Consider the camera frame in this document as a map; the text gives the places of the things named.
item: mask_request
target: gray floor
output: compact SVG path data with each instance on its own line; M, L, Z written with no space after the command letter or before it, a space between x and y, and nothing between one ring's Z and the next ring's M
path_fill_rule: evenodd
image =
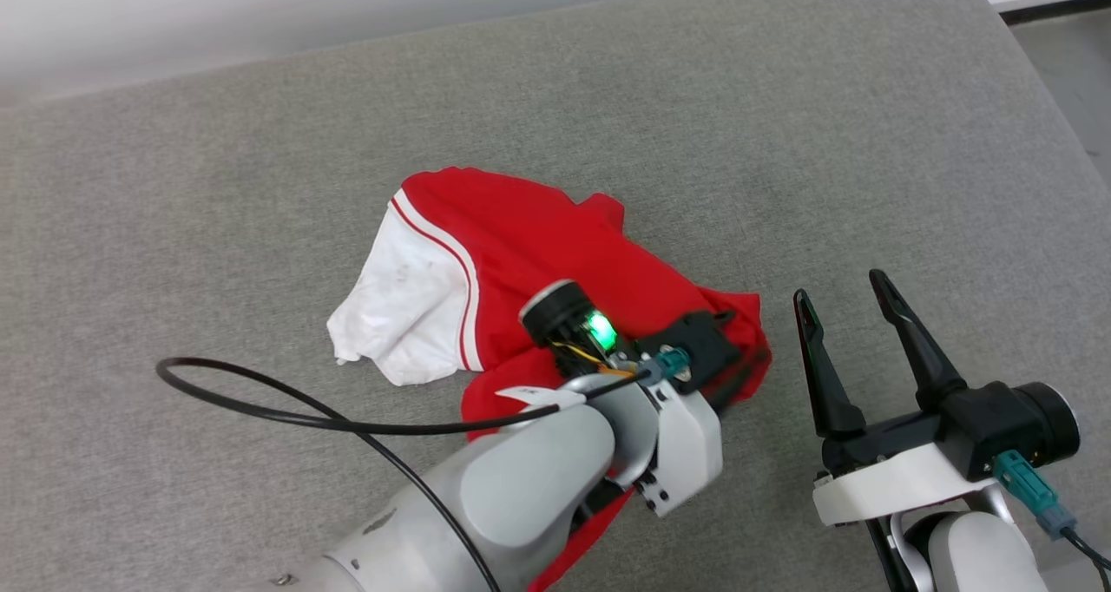
M1111 185L1111 8L1011 30Z

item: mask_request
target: white fabric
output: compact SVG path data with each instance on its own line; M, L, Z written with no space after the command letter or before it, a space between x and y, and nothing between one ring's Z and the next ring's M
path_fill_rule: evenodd
M460 260L390 204L358 282L328 320L336 358L366 355L400 387L454 373L464 368L460 331L469 290Z

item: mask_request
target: red and white cloth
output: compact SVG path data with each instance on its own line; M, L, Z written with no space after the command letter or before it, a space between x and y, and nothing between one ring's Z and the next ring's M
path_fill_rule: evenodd
M341 363L366 355L397 385L483 371L463 393L463 419L516 413L522 403L497 391L562 383L552 355L517 319L528 299L562 279L575 280L628 338L659 332L684 312L733 310L725 335L744 354L767 350L758 295L695 287L625 239L623 215L602 193L575 204L559 189L479 169L409 177L358 283L328 320L336 355ZM754 393L768 362L738 401ZM580 528L531 590L559 580L624 501Z

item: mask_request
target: white stripe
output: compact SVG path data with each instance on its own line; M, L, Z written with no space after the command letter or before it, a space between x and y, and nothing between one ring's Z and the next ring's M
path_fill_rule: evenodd
M418 229L423 232L428 232L434 239L440 240L441 243L447 244L460 260L463 260L463 267L467 268L468 277L468 291L470 299L467 304L467 312L463 315L462 334L463 339L463 351L466 352L467 363L470 365L471 371L482 371L482 361L479 359L479 345L474 334L474 321L478 318L479 312L479 277L474 269L474 260L471 260L471 254L467 252L467 248L456 240L451 233L444 232L443 229L436 227L431 221L424 219L422 213L417 211L417 208L409 201L409 197L406 195L404 189L400 189L397 195L393 195L394 200L398 201L398 205L401 208L401 212L408 217L409 221L412 221Z

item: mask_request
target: red stripe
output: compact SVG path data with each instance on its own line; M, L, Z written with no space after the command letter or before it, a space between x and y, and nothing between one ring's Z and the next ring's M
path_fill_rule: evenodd
M406 221L406 223L409 224L409 228L416 229L420 235L426 237L426 239L432 240L433 243L440 244L441 248L447 249L451 255L456 257L457 262L459 262L459 267L463 268L463 275L467 277L467 304L463 307L463 325L459 330L459 354L463 359L463 367L466 367L469 371L471 370L471 365L467 361L467 345L463 343L463 334L467 332L467 314L471 310L471 274L467 271L467 264L463 263L463 259L457 254L454 249L449 248L443 240L437 239L437 237L432 237L431 233L424 232L423 229L417 228L417 224L413 224L413 221L410 221L409 217L406 217L404 211L401 210L401 204L398 204L398 201L394 200L394 198L390 198L390 203L393 204L393 209L396 209L399 215L401 215L402 221Z

